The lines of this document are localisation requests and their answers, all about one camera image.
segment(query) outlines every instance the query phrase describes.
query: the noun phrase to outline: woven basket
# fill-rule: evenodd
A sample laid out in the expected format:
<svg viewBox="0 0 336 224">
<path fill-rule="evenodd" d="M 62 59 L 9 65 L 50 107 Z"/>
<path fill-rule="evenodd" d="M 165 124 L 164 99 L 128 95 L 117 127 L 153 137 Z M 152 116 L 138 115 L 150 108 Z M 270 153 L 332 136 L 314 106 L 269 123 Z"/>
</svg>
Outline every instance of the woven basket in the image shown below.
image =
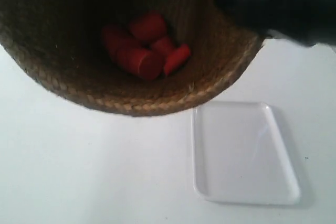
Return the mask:
<svg viewBox="0 0 336 224">
<path fill-rule="evenodd" d="M 192 58 L 166 79 L 144 82 L 110 62 L 104 24 L 158 10 Z M 0 43 L 47 90 L 90 109 L 132 116 L 198 106 L 232 85 L 262 39 L 237 28 L 213 0 L 0 0 Z"/>
</svg>

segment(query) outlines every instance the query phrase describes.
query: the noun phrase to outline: red cylinder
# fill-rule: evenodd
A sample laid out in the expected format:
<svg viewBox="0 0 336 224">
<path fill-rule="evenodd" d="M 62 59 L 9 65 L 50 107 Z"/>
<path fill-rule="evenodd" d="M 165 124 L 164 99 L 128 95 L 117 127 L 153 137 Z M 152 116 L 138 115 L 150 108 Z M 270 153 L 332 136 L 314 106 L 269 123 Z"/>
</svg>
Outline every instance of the red cylinder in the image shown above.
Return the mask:
<svg viewBox="0 0 336 224">
<path fill-rule="evenodd" d="M 164 58 L 144 48 L 121 48 L 117 53 L 117 63 L 125 71 L 152 81 L 162 72 Z"/>
<path fill-rule="evenodd" d="M 163 72 L 166 76 L 170 75 L 176 69 L 178 69 L 191 55 L 191 50 L 187 44 L 181 45 L 168 57 L 166 57 L 166 63 L 164 65 Z"/>
<path fill-rule="evenodd" d="M 116 25 L 106 25 L 101 30 L 101 38 L 112 61 L 115 61 L 117 51 L 123 47 L 140 47 L 140 42 L 126 30 Z"/>
<path fill-rule="evenodd" d="M 158 12 L 150 12 L 132 21 L 129 30 L 136 39 L 150 44 L 166 35 L 167 25 Z"/>
<path fill-rule="evenodd" d="M 152 43 L 151 49 L 166 58 L 173 51 L 175 51 L 176 47 L 170 37 L 164 36 L 156 42 Z"/>
</svg>

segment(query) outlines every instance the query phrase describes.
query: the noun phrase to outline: white table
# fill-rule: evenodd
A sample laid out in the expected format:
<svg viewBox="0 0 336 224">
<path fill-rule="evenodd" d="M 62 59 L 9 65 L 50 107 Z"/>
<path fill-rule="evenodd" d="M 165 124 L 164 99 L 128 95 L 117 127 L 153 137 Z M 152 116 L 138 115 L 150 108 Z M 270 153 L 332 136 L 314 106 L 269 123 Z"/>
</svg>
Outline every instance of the white table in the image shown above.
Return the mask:
<svg viewBox="0 0 336 224">
<path fill-rule="evenodd" d="M 273 106 L 295 207 L 218 205 L 192 183 L 191 111 L 132 119 L 46 92 L 0 48 L 0 223 L 336 223 L 336 55 L 269 41 L 217 100 Z"/>
</svg>

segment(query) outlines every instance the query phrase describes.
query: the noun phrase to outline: clear plastic tray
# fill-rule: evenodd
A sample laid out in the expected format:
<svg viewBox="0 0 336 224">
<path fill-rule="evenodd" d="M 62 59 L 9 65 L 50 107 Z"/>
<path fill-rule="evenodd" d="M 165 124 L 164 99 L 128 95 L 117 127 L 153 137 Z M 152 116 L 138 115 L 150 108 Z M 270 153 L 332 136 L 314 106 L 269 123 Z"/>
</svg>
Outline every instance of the clear plastic tray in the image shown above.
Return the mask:
<svg viewBox="0 0 336 224">
<path fill-rule="evenodd" d="M 301 192 L 271 108 L 210 102 L 193 113 L 194 188 L 205 200 L 292 205 Z"/>
</svg>

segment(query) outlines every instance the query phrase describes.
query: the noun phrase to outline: white surface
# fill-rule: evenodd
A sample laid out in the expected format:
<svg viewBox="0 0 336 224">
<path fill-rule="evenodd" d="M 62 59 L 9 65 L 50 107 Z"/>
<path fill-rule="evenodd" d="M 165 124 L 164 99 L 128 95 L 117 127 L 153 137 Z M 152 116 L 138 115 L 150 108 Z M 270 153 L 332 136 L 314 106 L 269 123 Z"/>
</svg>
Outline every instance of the white surface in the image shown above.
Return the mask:
<svg viewBox="0 0 336 224">
<path fill-rule="evenodd" d="M 132 119 L 46 92 L 0 49 L 0 223 L 334 224 L 336 56 L 270 41 L 218 101 L 272 106 L 302 189 L 293 207 L 194 193 L 191 111 Z"/>
<path fill-rule="evenodd" d="M 271 108 L 209 102 L 194 110 L 194 187 L 209 201 L 293 205 L 301 192 Z"/>
</svg>

